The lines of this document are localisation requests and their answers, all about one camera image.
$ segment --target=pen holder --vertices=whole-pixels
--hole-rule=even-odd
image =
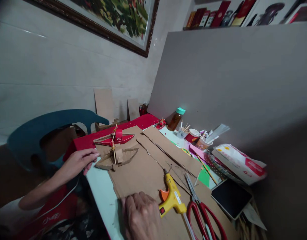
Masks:
[[[184,139],[188,134],[181,130],[181,127],[178,130],[177,137],[180,139]]]
[[[205,150],[207,149],[208,147],[210,147],[211,145],[213,144],[213,142],[211,143],[206,143],[205,141],[202,140],[202,138],[199,139],[199,141],[197,142],[196,144],[196,147],[201,149],[201,150]]]
[[[190,128],[189,129],[189,134],[186,136],[186,140],[190,143],[194,142],[195,140],[197,140],[198,137],[201,136],[201,133],[199,133],[199,131]]]

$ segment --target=person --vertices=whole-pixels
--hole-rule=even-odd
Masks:
[[[99,239],[101,233],[96,218],[90,213],[77,216],[72,211],[77,197],[66,189],[66,184],[80,172],[86,175],[99,156],[95,149],[74,152],[50,179],[0,208],[0,236],[45,240]],[[121,204],[128,240],[162,239],[159,207],[152,197],[144,192],[135,193],[121,199]]]

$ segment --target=yellow glue gun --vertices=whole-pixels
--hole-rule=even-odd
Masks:
[[[167,212],[170,211],[171,208],[175,208],[177,213],[186,213],[187,208],[184,203],[180,200],[180,192],[177,188],[176,183],[171,177],[170,173],[167,172],[166,169],[163,169],[165,173],[165,181],[168,186],[168,196],[167,199],[159,205],[160,217],[162,218]]]

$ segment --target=table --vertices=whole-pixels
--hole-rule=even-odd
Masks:
[[[159,119],[154,117],[153,115],[145,114],[133,121],[119,125],[119,129],[123,130],[137,125],[139,128],[144,130],[156,124],[158,121]],[[89,134],[81,138],[74,139],[63,157],[64,161],[66,161],[74,151],[83,150],[87,148],[95,148],[93,140],[109,135],[110,133],[112,133],[113,129],[114,127],[93,134]],[[178,145],[178,147],[188,149],[189,143],[184,139],[179,139],[174,134],[174,132],[169,131],[167,127],[161,129],[160,132],[169,140]],[[108,171],[94,168],[95,164],[96,163],[92,164],[92,167],[88,171],[86,178],[89,182],[93,197],[95,199],[95,202],[97,204],[100,215],[103,219],[104,225],[107,228],[110,238],[112,240],[123,240],[124,238],[121,234],[120,229],[121,217],[119,216],[119,213],[121,211],[118,211],[119,200],[113,190],[111,178],[108,174]],[[215,184],[211,180],[208,187],[212,189],[214,186]]]

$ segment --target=framed painting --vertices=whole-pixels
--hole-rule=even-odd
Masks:
[[[148,57],[159,0],[34,0],[141,56]]]

